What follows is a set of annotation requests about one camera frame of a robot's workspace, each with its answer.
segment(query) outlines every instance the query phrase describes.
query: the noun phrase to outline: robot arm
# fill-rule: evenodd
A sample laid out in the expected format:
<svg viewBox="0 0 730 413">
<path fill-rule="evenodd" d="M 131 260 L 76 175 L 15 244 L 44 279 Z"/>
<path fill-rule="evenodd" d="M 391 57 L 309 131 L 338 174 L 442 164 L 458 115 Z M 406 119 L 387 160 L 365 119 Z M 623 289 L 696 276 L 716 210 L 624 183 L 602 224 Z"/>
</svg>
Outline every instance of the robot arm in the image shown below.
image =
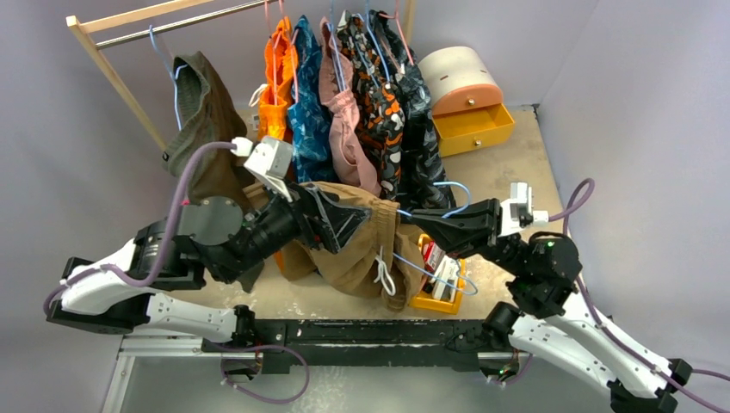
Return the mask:
<svg viewBox="0 0 730 413">
<path fill-rule="evenodd" d="M 451 256 L 482 255 L 515 276 L 507 287 L 517 307 L 500 303 L 486 319 L 486 334 L 537 354 L 610 394 L 623 411 L 674 411 L 676 391 L 658 372 L 684 385 L 691 367 L 641 346 L 600 311 L 589 308 L 576 288 L 582 269 L 578 249 L 559 233 L 537 232 L 527 242 L 518 233 L 545 222 L 525 198 L 529 188 L 513 184 L 510 200 L 483 200 L 464 211 L 414 211 L 411 221 Z M 609 329 L 627 348 L 653 364 L 647 367 L 604 332 Z"/>
<path fill-rule="evenodd" d="M 95 333 L 153 328 L 250 346 L 259 333 L 245 306 L 207 308 L 164 291 L 202 288 L 205 268 L 216 281 L 237 280 L 250 290 L 257 276 L 250 269 L 294 239 L 339 252 L 369 218 L 369 210 L 339 205 L 335 195 L 313 184 L 287 182 L 290 158 L 291 146 L 265 138 L 247 160 L 246 168 L 270 191 L 270 201 L 260 211 L 243 211 L 232 200 L 211 197 L 200 205 L 180 206 L 174 233 L 165 230 L 163 219 L 97 262 L 71 258 L 62 287 L 45 303 L 46 320 Z M 533 211 L 531 202 L 531 188 L 517 183 L 503 202 L 483 200 L 447 219 L 442 217 L 447 211 L 413 211 L 411 222 L 451 256 L 480 254 L 515 276 L 508 288 L 519 308 L 495 307 L 482 324 L 480 340 L 496 343 L 493 348 L 525 349 L 587 380 L 610 395 L 616 412 L 673 412 L 676 389 L 657 371 L 684 385 L 691 367 L 654 354 L 600 313 L 594 319 L 595 310 L 575 287 L 582 265 L 572 240 L 549 232 L 538 232 L 527 242 L 520 237 L 524 228 L 548 221 L 547 213 Z M 173 247 L 164 254 L 167 237 Z M 160 257 L 162 271 L 145 282 Z M 625 348 L 607 337 L 606 326 Z M 626 348 L 642 354 L 653 368 Z"/>
<path fill-rule="evenodd" d="M 163 329 L 251 345 L 250 311 L 207 308 L 164 291 L 203 288 L 205 268 L 216 281 L 239 281 L 250 291 L 257 277 L 250 269 L 295 239 L 312 249 L 339 252 L 370 211 L 338 204 L 336 195 L 314 184 L 286 182 L 282 165 L 290 158 L 290 145 L 265 138 L 246 161 L 270 189 L 269 203 L 259 211 L 245 212 L 232 200 L 214 196 L 200 205 L 174 206 L 182 209 L 174 233 L 166 233 L 163 219 L 97 262 L 71 258 L 62 277 L 65 288 L 44 304 L 46 320 L 103 334 Z M 172 248 L 163 254 L 166 237 Z M 162 270 L 147 284 L 160 259 Z"/>
</svg>

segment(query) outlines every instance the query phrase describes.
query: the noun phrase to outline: pink shirt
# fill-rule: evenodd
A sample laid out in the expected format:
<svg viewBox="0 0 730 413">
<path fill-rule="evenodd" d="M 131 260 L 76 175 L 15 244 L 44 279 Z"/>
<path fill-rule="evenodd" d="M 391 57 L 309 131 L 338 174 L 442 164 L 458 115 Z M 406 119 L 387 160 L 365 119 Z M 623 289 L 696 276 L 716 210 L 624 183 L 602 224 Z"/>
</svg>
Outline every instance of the pink shirt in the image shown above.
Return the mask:
<svg viewBox="0 0 730 413">
<path fill-rule="evenodd" d="M 355 97 L 352 95 L 352 63 L 341 53 L 340 64 L 347 89 L 339 91 L 332 60 L 333 51 L 329 48 L 330 30 L 327 19 L 320 23 L 324 41 L 322 44 L 322 66 L 319 68 L 319 100 L 332 112 L 330 129 L 330 148 L 332 164 L 340 181 L 354 187 L 365 189 L 380 196 L 380 184 L 375 167 L 365 156 L 360 141 L 355 135 L 355 126 L 360 120 Z"/>
</svg>

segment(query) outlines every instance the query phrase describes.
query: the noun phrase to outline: white wall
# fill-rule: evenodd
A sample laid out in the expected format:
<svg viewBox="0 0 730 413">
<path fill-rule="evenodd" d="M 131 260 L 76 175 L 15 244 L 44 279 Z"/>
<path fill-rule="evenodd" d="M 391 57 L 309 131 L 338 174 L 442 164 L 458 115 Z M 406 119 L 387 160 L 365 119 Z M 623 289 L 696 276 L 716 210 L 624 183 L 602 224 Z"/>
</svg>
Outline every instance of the white wall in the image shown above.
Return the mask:
<svg viewBox="0 0 730 413">
<path fill-rule="evenodd" d="M 216 0 L 161 16 L 156 22 L 174 22 L 239 3 Z M 537 103 L 557 76 L 596 3 L 597 0 L 417 0 L 412 46 L 421 57 L 447 46 L 473 47 L 504 90 L 507 104 Z M 371 8 L 388 12 L 394 5 L 393 0 L 371 2 Z M 329 7 L 327 0 L 286 2 L 287 14 L 294 22 L 305 14 L 315 27 L 324 14 L 329 15 Z M 364 13 L 365 2 L 337 0 L 336 18 L 344 9 Z M 278 19 L 278 8 L 272 7 L 272 25 Z M 202 50 L 239 107 L 246 105 L 251 92 L 264 82 L 263 48 L 269 33 L 263 8 L 182 28 L 162 37 L 173 53 Z"/>
<path fill-rule="evenodd" d="M 69 256 L 102 258 L 162 217 L 172 180 L 65 16 L 91 20 L 141 6 L 138 0 L 3 2 L 2 411 L 93 412 L 102 405 L 120 338 L 48 324 L 41 303 Z M 157 63 L 150 49 L 129 45 L 108 55 L 171 133 L 170 82 L 148 63 Z"/>
<path fill-rule="evenodd" d="M 641 342 L 730 373 L 730 3 L 603 0 L 539 110 L 597 303 Z M 691 388 L 730 409 L 727 384 Z M 683 398 L 682 412 L 704 412 Z"/>
</svg>

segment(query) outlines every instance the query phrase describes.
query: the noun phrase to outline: wooden post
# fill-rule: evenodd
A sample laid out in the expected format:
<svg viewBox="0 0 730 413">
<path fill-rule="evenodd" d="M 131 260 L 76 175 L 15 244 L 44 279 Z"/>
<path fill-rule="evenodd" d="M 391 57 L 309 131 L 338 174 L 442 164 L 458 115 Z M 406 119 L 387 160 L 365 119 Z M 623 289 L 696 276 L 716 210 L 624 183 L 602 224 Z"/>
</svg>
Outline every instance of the wooden post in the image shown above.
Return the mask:
<svg viewBox="0 0 730 413">
<path fill-rule="evenodd" d="M 152 139 L 159 146 L 160 150 L 163 151 L 167 145 L 162 139 L 162 135 L 152 123 L 149 116 L 147 116 L 145 110 L 139 105 L 137 99 L 134 98 L 132 92 L 129 91 L 129 88 L 121 80 L 121 77 L 119 77 L 119 74 L 116 72 L 114 67 L 112 67 L 102 52 L 96 50 L 96 43 L 89 37 L 89 33 L 84 30 L 84 27 L 78 22 L 78 19 L 74 15 L 66 17 L 66 24 L 71 32 L 76 36 L 78 42 L 81 43 L 81 46 L 84 47 L 84 50 L 86 50 L 91 59 L 94 60 L 94 63 L 96 63 L 99 67 L 99 70 L 102 71 L 104 76 L 106 76 L 112 86 L 114 86 L 117 93 L 119 93 L 119 96 L 121 96 L 127 106 L 132 109 L 132 112 L 137 116 L 137 119 L 139 119 L 142 123 L 142 126 L 144 126 L 147 132 L 150 133 Z"/>
<path fill-rule="evenodd" d="M 138 22 L 140 20 L 149 19 L 150 17 L 157 17 L 158 15 L 163 15 L 165 13 L 186 9 L 191 6 L 197 6 L 198 4 L 212 1 L 213 0 L 172 0 L 167 3 L 155 4 L 143 9 L 136 9 L 120 15 L 111 15 L 109 17 L 104 17 L 103 19 L 86 22 L 81 25 L 81 28 L 87 34 L 90 34 L 100 30 L 116 28 L 123 24 Z"/>
<path fill-rule="evenodd" d="M 403 19 L 403 35 L 405 42 L 411 44 L 413 36 L 413 24 L 416 20 L 416 0 L 405 0 L 405 19 Z"/>
</svg>

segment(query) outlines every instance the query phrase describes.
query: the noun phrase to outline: clothing rack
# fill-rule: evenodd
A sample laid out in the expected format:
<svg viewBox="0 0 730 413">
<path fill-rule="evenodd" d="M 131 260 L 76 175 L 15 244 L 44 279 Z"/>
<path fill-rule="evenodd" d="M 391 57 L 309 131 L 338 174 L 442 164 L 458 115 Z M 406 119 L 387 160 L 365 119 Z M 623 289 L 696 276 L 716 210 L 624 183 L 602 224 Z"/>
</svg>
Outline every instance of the clothing rack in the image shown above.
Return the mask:
<svg viewBox="0 0 730 413">
<path fill-rule="evenodd" d="M 139 105 L 139 102 L 137 102 L 137 99 L 134 97 L 132 92 L 124 84 L 124 81 L 121 80 L 119 73 L 117 73 L 111 63 L 109 63 L 109 61 L 107 60 L 106 56 L 104 56 L 104 54 L 102 53 L 102 50 L 106 48 L 122 45 L 130 41 L 148 38 L 150 35 L 150 31 L 144 30 L 136 33 L 126 34 L 114 39 L 100 41 L 98 43 L 91 38 L 91 34 L 110 28 L 117 28 L 128 23 L 138 22 L 140 20 L 150 19 L 159 15 L 172 13 L 174 11 L 187 9 L 189 7 L 194 7 L 203 3 L 211 3 L 212 1 L 213 0 L 172 0 L 166 3 L 155 4 L 153 6 L 128 11 L 126 13 L 121 13 L 118 15 L 103 17 L 102 19 L 86 23 L 81 23 L 75 15 L 70 15 L 66 17 L 66 25 L 68 26 L 68 28 L 71 30 L 74 36 L 76 36 L 76 39 L 79 43 L 81 43 L 81 46 L 89 54 L 94 63 L 96 63 L 96 66 L 99 67 L 99 70 L 102 71 L 104 76 L 109 80 L 112 86 L 114 86 L 114 89 L 117 91 L 119 96 L 121 96 L 122 100 L 124 100 L 127 106 L 132 110 L 134 115 L 137 116 L 137 119 L 139 119 L 139 122 L 142 124 L 142 126 L 144 126 L 146 131 L 150 133 L 150 135 L 152 136 L 152 140 L 155 141 L 160 150 L 164 150 L 166 146 L 162 134 L 154 125 L 150 117 L 147 116 L 145 110 Z M 212 13 L 198 15 L 196 17 L 181 20 L 179 22 L 165 24 L 163 26 L 153 28 L 152 32 L 154 34 L 165 33 L 178 28 L 192 26 L 196 23 L 207 22 L 209 20 L 222 17 L 224 15 L 231 15 L 233 13 L 238 13 L 239 11 L 254 9 L 256 7 L 262 6 L 264 3 L 274 3 L 276 1 L 277 0 L 256 0 L 253 2 L 240 4 L 238 6 L 229 7 L 228 9 L 222 9 L 214 11 Z M 409 43 L 411 41 L 413 19 L 415 17 L 415 8 L 416 0 L 405 1 L 403 30 L 404 36 Z"/>
</svg>

